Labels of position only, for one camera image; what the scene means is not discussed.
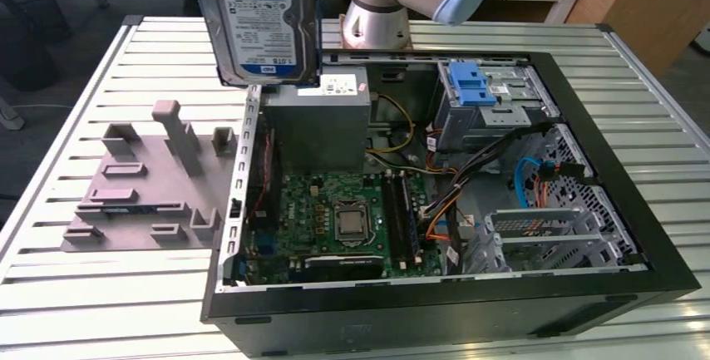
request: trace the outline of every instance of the white slatted table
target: white slatted table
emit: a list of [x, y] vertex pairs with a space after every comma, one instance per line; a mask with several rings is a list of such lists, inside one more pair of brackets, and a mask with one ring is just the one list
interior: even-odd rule
[[[710, 357], [710, 145], [614, 35], [591, 26], [413, 22], [416, 48], [551, 52], [638, 184], [702, 290], [573, 338], [409, 348], [333, 358]], [[337, 47], [335, 21], [325, 47]], [[240, 131], [244, 93], [220, 85], [202, 21], [124, 26], [0, 234], [0, 358], [241, 358], [197, 321], [209, 252], [65, 254], [62, 231], [98, 165], [110, 121], [141, 134], [156, 100], [174, 99], [194, 131]]]

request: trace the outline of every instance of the chip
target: chip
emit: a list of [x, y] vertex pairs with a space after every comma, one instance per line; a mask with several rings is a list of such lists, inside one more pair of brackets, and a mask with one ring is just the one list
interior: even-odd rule
[[369, 236], [367, 203], [360, 200], [335, 203], [335, 239], [345, 246], [356, 246]]
[[340, 224], [339, 224], [339, 231], [340, 234], [363, 234], [364, 233], [364, 226], [361, 223], [361, 213], [357, 211], [352, 212], [340, 212], [339, 218], [340, 218]]

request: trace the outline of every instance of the computer chassis frame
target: computer chassis frame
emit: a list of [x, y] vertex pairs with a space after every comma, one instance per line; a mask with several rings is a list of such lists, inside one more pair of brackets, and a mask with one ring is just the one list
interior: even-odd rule
[[[248, 164], [260, 88], [249, 87], [230, 198], [232, 216], [214, 235], [200, 321], [216, 324], [249, 357], [341, 353], [379, 348], [575, 335], [632, 308], [664, 303], [700, 286], [640, 196], [552, 56], [539, 52], [324, 51], [324, 64], [428, 62], [451, 58], [523, 59], [535, 68], [559, 120], [571, 132], [636, 244], [644, 271], [533, 278], [448, 278], [440, 284], [351, 288], [224, 289], [229, 229], [244, 217]], [[237, 172], [237, 164], [247, 167]]]

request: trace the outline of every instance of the green circuit board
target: green circuit board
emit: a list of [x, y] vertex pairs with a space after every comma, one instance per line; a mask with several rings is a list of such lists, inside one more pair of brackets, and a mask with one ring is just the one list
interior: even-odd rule
[[[427, 200], [420, 175], [408, 175], [407, 185], [411, 203], [416, 208]], [[336, 212], [348, 205], [364, 208], [368, 218], [367, 239], [356, 243], [343, 242], [336, 235]], [[261, 257], [259, 262], [249, 264], [252, 284], [293, 282], [285, 259], [324, 255], [381, 256], [383, 278], [439, 275], [440, 260], [433, 245], [423, 247], [419, 266], [407, 269], [392, 267], [384, 217], [379, 174], [284, 175], [279, 228], [273, 237], [252, 237], [255, 241], [273, 240], [271, 258]]]

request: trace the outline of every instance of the ram slot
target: ram slot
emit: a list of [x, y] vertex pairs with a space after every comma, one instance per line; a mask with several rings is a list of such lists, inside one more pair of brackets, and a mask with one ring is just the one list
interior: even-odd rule
[[387, 239], [389, 241], [391, 265], [395, 268], [407, 268], [407, 237], [404, 234], [404, 212], [400, 211], [401, 200], [395, 184], [395, 176], [387, 170], [380, 179], [381, 196], [384, 205], [384, 222], [387, 226]]
[[409, 261], [416, 265], [421, 263], [421, 257], [419, 256], [421, 250], [419, 248], [417, 220], [413, 215], [413, 209], [411, 208], [409, 187], [407, 186], [404, 172], [400, 172], [399, 176], [395, 177], [395, 184], [399, 185], [397, 191], [400, 192], [404, 204], [404, 235], [407, 244], [409, 245], [407, 254], [409, 255]]

